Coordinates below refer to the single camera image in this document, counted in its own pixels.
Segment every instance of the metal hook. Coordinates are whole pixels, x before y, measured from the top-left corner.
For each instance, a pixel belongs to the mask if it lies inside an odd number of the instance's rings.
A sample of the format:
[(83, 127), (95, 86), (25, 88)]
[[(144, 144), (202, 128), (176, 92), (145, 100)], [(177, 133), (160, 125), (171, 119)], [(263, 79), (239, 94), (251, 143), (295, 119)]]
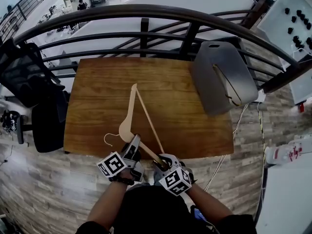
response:
[(104, 142), (105, 142), (105, 144), (107, 144), (107, 145), (109, 145), (109, 146), (113, 146), (113, 145), (111, 145), (110, 143), (107, 143), (107, 142), (106, 142), (105, 138), (106, 138), (107, 135), (113, 135), (113, 136), (119, 136), (119, 135), (106, 134), (106, 135), (104, 136)]

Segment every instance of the wooden hanger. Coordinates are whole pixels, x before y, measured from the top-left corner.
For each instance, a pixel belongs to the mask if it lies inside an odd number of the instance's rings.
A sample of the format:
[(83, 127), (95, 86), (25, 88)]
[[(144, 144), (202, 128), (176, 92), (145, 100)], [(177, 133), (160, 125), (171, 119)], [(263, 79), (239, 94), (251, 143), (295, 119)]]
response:
[[(131, 140), (134, 138), (134, 134), (131, 133), (131, 123), (132, 123), (132, 116), (133, 116), (133, 109), (134, 109), (134, 106), (135, 106), (135, 99), (136, 99), (136, 93), (138, 95), (138, 98), (142, 104), (142, 107), (143, 107), (143, 110), (146, 114), (146, 117), (150, 123), (150, 126), (153, 130), (153, 133), (156, 137), (156, 140), (159, 144), (159, 147), (160, 147), (160, 150), (164, 152), (162, 146), (161, 146), (161, 143), (160, 143), (160, 140), (158, 138), (158, 135), (155, 131), (155, 128), (153, 126), (153, 123), (151, 121), (151, 118), (150, 116), (148, 115), (147, 113), (147, 110), (146, 110), (146, 107), (143, 103), (143, 100), (142, 100), (142, 97), (137, 89), (137, 84), (134, 84), (132, 87), (131, 87), (131, 93), (130, 93), (130, 99), (129, 99), (129, 106), (128, 106), (128, 114), (125, 118), (125, 120), (120, 124), (119, 126), (119, 135), (121, 137), (121, 139), (127, 143), (130, 143)], [(141, 141), (139, 146), (149, 155), (151, 156), (151, 158), (153, 160), (155, 160), (157, 163), (159, 163), (161, 166), (166, 166), (166, 164), (164, 163), (164, 161), (162, 161), (151, 149), (149, 149), (146, 145), (143, 144), (143, 142)]]

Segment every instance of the tabletop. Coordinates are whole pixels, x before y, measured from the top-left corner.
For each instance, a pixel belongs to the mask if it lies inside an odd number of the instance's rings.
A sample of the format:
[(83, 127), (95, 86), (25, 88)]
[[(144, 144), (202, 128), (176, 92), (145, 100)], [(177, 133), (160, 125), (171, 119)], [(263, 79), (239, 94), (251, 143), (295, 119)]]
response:
[[(164, 151), (179, 158), (231, 154), (234, 151), (229, 113), (208, 116), (193, 85), (192, 62), (161, 58), (82, 59), (70, 96), (64, 150), (106, 157), (120, 152), (125, 142), (118, 134), (128, 111), (133, 84), (142, 96)], [(156, 138), (136, 96), (133, 134), (154, 153)], [(143, 159), (150, 157), (142, 151)]]

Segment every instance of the curved railing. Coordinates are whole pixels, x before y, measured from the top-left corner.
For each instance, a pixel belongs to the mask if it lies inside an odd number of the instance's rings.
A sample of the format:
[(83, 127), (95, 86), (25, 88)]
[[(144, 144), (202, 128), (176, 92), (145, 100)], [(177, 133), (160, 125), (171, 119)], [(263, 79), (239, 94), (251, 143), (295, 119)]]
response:
[(44, 0), (20, 0), (0, 22), (1, 40), (5, 42), (14, 36), (21, 24), (25, 22), (30, 13)]
[[(236, 18), (227, 18), (223, 19), (220, 16), (224, 15), (233, 15), (233, 14), (243, 14), (248, 13), (246, 17), (236, 17)], [(293, 78), (289, 77), (289, 73), (292, 73), (293, 76), (296, 76), (297, 73), (303, 72), (302, 64), (299, 64), (296, 60), (286, 54), (284, 51), (276, 47), (275, 45), (259, 38), (254, 32), (243, 27), (244, 22), (248, 21), (250, 18), (250, 14), (252, 14), (252, 10), (242, 10), (242, 11), (232, 11), (232, 12), (224, 12), (217, 14), (205, 14), (202, 12), (177, 8), (177, 7), (169, 7), (169, 6), (161, 6), (161, 5), (150, 5), (150, 4), (127, 4), (127, 5), (113, 5), (106, 7), (98, 7), (93, 9), (88, 9), (84, 11), (77, 11), (71, 14), (67, 14), (52, 20), (49, 20), (45, 23), (39, 24), (32, 29), (24, 32), (15, 38), (15, 43), (21, 44), (24, 41), (27, 41), (35, 36), (38, 36), (42, 33), (48, 32), (53, 29), (57, 29), (63, 26), (67, 26), (74, 23), (86, 22), (91, 20), (102, 20), (102, 19), (111, 19), (111, 18), (126, 18), (126, 17), (136, 17), (143, 18), (145, 23), (148, 22), (147, 18), (161, 18), (161, 19), (170, 19), (176, 20), (177, 22), (162, 26), (158, 29), (153, 29), (151, 31), (142, 31), (141, 32), (112, 32), (112, 33), (101, 33), (101, 34), (91, 34), (81, 37), (73, 37), (68, 39), (59, 40), (56, 42), (48, 43), (42, 46), (39, 46), (41, 50), (51, 48), (54, 46), (69, 44), (73, 42), (80, 42), (86, 40), (93, 39), (109, 39), (109, 38), (129, 38), (133, 39), (126, 41), (125, 43), (116, 46), (112, 49), (102, 49), (102, 50), (87, 50), (75, 53), (68, 53), (53, 57), (44, 58), (44, 62), (66, 59), (66, 58), (74, 58), (74, 57), (85, 57), (85, 56), (102, 56), (106, 57), (108, 54), (112, 54), (114, 56), (118, 56), (120, 54), (132, 55), (132, 54), (140, 54), (141, 57), (146, 55), (153, 55), (151, 57), (158, 58), (170, 58), (170, 59), (182, 59), (182, 60), (193, 60), (196, 57), (197, 51), (202, 42), (207, 41), (206, 39), (197, 38), (197, 33), (211, 31), (211, 30), (222, 30), (224, 32), (231, 33), (235, 36), (238, 36), (242, 39), (246, 39), (258, 46), (263, 47), (264, 49), (274, 53), (280, 58), (287, 61), (291, 66), (284, 72), (283, 68), (272, 61), (263, 58), (260, 55), (256, 55), (254, 53), (248, 52), (245, 49), (238, 48), (241, 56), (243, 58), (249, 57), (266, 63), (276, 69), (279, 73), (274, 74), (269, 72), (266, 69), (261, 69), (258, 67), (253, 67), (250, 62), (246, 61), (247, 67), (249, 68), (254, 80), (259, 89), (264, 89), (265, 93), (270, 93), (282, 85), (287, 84)], [(238, 25), (233, 23), (234, 20), (242, 20), (242, 25)], [(185, 27), (181, 27), (178, 29), (171, 30), (167, 33), (159, 33), (160, 30), (170, 29), (171, 27), (177, 27), (183, 24), (188, 24)], [(185, 34), (177, 35), (175, 33), (185, 31)], [(153, 44), (147, 44), (148, 42), (161, 39), (161, 41)], [(135, 43), (132, 46), (128, 46), (128, 48), (123, 48), (130, 43), (135, 42), (136, 40), (140, 40), (139, 43)], [(178, 40), (181, 41), (181, 47), (174, 50), (159, 50), (159, 49), (151, 49), (151, 46), (160, 45), (164, 42)], [(54, 67), (51, 70), (62, 70), (62, 69), (76, 69), (77, 65), (66, 65), (61, 67)], [(268, 79), (259, 78), (254, 75), (255, 72), (259, 72), (267, 75)], [(60, 78), (64, 77), (72, 77), (75, 74), (70, 75), (60, 75)]]

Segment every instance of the person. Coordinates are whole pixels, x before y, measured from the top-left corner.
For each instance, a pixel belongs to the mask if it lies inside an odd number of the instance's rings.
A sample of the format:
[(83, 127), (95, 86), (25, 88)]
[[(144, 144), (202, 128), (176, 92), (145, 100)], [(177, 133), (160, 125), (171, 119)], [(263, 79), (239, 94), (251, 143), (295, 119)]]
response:
[(83, 2), (83, 0), (79, 0), (77, 10), (85, 10), (87, 6), (88, 4), (86, 2)]
[(124, 181), (111, 182), (76, 234), (107, 234), (112, 227), (114, 234), (256, 234), (251, 215), (234, 215), (200, 188), (193, 174), (190, 176), (192, 186), (186, 194), (205, 220), (212, 224), (212, 230), (206, 221), (189, 213), (181, 196), (171, 194), (159, 182), (155, 181), (153, 186), (137, 184), (127, 190), (125, 181), (133, 179), (130, 170), (125, 169), (118, 176), (122, 178), (119, 181)]

